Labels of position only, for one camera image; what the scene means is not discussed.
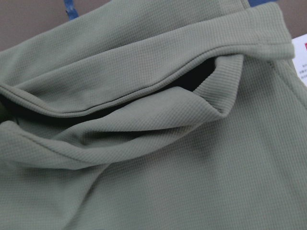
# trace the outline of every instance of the green garment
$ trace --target green garment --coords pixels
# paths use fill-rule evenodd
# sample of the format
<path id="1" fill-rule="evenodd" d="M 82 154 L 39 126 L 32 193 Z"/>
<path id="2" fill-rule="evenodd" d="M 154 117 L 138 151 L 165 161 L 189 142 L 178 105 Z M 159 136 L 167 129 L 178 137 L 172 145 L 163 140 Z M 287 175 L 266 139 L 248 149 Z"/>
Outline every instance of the green garment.
<path id="1" fill-rule="evenodd" d="M 112 0 L 0 52 L 0 229 L 307 229 L 293 57 L 248 0 Z"/>

